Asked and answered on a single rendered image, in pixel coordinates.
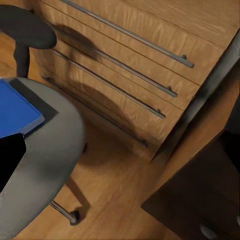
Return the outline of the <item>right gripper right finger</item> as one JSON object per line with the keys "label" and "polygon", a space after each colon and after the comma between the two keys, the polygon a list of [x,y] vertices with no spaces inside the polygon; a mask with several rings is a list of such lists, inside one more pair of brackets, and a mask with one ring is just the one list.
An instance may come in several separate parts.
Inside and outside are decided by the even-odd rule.
{"label": "right gripper right finger", "polygon": [[228,133],[224,151],[240,173],[240,135]]}

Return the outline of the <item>swivel chair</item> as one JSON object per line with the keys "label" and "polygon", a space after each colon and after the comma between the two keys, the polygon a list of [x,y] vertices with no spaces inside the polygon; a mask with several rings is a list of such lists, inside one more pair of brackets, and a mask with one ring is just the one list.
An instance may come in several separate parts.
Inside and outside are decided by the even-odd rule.
{"label": "swivel chair", "polygon": [[78,107],[57,89],[28,78],[30,50],[51,49],[55,31],[31,12],[0,4],[0,31],[15,39],[16,77],[4,80],[38,109],[45,119],[24,136],[26,153],[0,193],[0,240],[12,240],[48,205],[70,225],[81,222],[53,199],[87,148],[86,125]]}

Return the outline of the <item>folder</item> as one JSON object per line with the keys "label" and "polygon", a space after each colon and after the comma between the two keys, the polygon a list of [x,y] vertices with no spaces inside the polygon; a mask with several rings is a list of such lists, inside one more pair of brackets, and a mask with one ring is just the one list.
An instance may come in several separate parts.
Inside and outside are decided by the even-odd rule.
{"label": "folder", "polygon": [[0,77],[0,139],[24,136],[44,121],[43,114]]}

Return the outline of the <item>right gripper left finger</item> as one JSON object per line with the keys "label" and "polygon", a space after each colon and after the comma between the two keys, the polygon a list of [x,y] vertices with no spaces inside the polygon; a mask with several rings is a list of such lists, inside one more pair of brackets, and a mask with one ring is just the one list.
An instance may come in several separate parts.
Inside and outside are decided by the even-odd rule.
{"label": "right gripper left finger", "polygon": [[17,133],[0,138],[0,193],[26,153],[24,136]]}

